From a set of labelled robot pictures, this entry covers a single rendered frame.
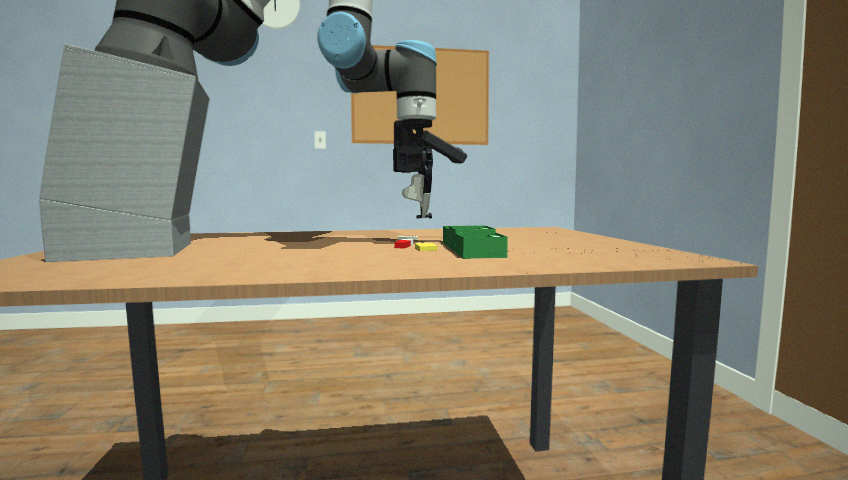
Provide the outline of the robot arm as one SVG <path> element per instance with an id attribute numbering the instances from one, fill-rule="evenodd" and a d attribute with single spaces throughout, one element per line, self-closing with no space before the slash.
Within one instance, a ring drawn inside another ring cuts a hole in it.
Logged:
<path id="1" fill-rule="evenodd" d="M 254 54 L 264 7 L 270 1 L 116 0 L 112 24 L 95 51 L 198 79 L 193 50 L 224 66 L 239 65 Z M 374 50 L 370 43 L 372 1 L 329 0 L 329 16 L 317 35 L 323 56 L 337 67 L 336 78 L 343 91 L 396 91 L 397 119 L 435 120 L 434 47 L 406 40 L 392 50 Z M 462 149 L 427 130 L 420 139 L 453 163 L 464 163 L 467 158 Z"/>

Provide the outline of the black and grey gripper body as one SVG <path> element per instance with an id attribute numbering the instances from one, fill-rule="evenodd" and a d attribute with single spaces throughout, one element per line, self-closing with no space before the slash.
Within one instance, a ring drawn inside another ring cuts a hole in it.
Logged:
<path id="1" fill-rule="evenodd" d="M 412 118 L 394 122 L 393 171 L 402 173 L 421 171 L 423 174 L 424 165 L 427 165 L 427 156 L 430 156 L 433 167 L 432 146 L 420 139 L 424 133 L 423 128 L 430 127 L 432 127 L 430 119 Z M 413 133 L 413 129 L 416 133 Z"/>

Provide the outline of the green rack of bins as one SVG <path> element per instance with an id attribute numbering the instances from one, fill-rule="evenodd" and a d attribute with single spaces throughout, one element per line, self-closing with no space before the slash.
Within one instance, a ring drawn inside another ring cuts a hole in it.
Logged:
<path id="1" fill-rule="evenodd" d="M 443 226 L 443 243 L 463 259 L 508 258 L 508 237 L 489 226 Z"/>

